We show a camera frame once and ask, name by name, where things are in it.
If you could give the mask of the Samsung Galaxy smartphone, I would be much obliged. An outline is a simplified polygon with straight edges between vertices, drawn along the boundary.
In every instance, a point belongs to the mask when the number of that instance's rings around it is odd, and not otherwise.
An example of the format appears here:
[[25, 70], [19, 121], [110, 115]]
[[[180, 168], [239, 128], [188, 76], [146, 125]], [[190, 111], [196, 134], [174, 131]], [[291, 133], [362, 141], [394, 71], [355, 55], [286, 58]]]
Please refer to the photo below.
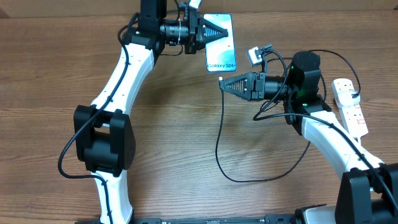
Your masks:
[[227, 37], [206, 44], [206, 68], [209, 72], [233, 72], [236, 70], [233, 20], [230, 14], [205, 14], [204, 19], [228, 31]]

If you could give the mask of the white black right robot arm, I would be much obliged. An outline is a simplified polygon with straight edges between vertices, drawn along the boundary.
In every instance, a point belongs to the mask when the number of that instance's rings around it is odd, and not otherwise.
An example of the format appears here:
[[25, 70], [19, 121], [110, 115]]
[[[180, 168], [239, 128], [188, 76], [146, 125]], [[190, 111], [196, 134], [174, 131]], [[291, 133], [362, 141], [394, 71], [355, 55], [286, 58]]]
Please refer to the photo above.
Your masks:
[[318, 94], [320, 56], [297, 52], [284, 76], [249, 72], [219, 80], [222, 93], [246, 101], [281, 101], [287, 124], [312, 143], [340, 178], [336, 205], [312, 205], [292, 215], [267, 215], [266, 223], [397, 223], [397, 164], [385, 164], [338, 122]]

